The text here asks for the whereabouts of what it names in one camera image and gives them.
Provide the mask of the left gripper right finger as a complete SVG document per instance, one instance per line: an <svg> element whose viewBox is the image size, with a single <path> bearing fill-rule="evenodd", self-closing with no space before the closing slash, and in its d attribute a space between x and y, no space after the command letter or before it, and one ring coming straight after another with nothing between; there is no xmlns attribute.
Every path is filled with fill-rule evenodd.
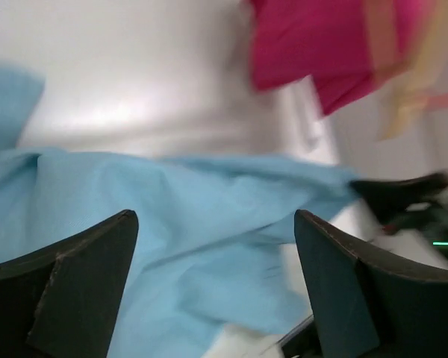
<svg viewBox="0 0 448 358"><path fill-rule="evenodd" d="M312 315L285 357L448 357L448 270L358 239L307 210L294 236Z"/></svg>

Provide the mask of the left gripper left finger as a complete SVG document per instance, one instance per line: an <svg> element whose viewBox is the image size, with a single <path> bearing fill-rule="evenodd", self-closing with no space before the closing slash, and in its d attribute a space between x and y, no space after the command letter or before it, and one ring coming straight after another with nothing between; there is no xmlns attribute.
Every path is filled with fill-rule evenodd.
<svg viewBox="0 0 448 358"><path fill-rule="evenodd" d="M0 263L0 357L106 357L138 227L124 210Z"/></svg>

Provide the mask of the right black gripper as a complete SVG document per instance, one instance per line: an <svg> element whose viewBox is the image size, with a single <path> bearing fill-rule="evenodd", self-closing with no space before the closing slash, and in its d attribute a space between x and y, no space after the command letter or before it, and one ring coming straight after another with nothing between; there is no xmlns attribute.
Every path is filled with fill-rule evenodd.
<svg viewBox="0 0 448 358"><path fill-rule="evenodd" d="M448 263L448 201L433 199L448 189L447 172L406 180L351 180L349 186L384 224L385 235L413 233Z"/></svg>

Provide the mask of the wooden clothes hanger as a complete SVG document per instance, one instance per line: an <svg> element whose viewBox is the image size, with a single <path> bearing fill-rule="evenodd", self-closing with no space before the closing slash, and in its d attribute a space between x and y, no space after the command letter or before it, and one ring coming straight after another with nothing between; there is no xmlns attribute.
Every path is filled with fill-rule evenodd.
<svg viewBox="0 0 448 358"><path fill-rule="evenodd" d="M375 81L382 84L393 73L404 72L389 100L390 117L383 125L380 140L399 136L426 109L448 108L448 92L431 95L448 61L448 1L436 1L413 52L404 63L395 63L397 35L393 1L365 1L365 18Z"/></svg>

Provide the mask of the light blue trousers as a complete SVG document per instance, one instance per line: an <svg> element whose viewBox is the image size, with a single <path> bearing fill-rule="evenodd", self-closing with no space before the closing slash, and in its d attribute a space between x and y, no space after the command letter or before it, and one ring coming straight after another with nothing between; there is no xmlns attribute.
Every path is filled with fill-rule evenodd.
<svg viewBox="0 0 448 358"><path fill-rule="evenodd" d="M43 81L0 66L0 266L120 214L134 255L109 357L200 357L227 324L285 334L307 305L281 247L293 217L332 220L353 172L275 156L150 160L19 148Z"/></svg>

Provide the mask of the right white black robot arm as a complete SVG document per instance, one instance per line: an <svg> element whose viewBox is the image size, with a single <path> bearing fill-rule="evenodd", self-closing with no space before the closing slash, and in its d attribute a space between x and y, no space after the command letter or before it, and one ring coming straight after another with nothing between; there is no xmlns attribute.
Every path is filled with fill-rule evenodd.
<svg viewBox="0 0 448 358"><path fill-rule="evenodd" d="M363 199L383 234L403 230L420 234L448 259L448 171L406 180L352 180L350 188Z"/></svg>

